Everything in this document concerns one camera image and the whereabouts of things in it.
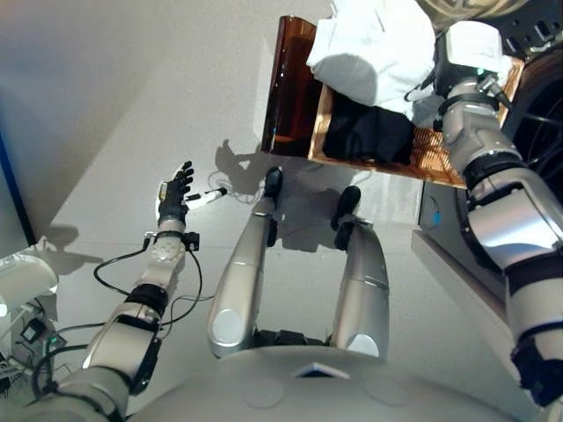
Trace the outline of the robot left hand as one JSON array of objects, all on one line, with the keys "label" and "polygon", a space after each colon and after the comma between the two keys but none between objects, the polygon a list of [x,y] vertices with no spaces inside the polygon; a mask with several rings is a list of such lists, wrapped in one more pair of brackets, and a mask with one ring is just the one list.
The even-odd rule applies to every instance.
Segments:
[{"label": "robot left hand", "polygon": [[172,179],[159,184],[155,201],[155,214],[159,222],[165,219],[184,221],[188,211],[205,207],[228,193],[225,187],[191,193],[193,175],[193,163],[186,161],[174,172]]}]

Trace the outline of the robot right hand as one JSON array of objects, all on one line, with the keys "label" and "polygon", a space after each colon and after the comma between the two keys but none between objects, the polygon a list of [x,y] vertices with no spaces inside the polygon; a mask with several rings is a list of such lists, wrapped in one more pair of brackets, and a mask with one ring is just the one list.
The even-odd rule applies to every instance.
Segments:
[{"label": "robot right hand", "polygon": [[477,21],[458,21],[436,38],[435,93],[446,97],[468,78],[492,75],[500,86],[508,80],[512,58],[502,52],[499,31]]}]

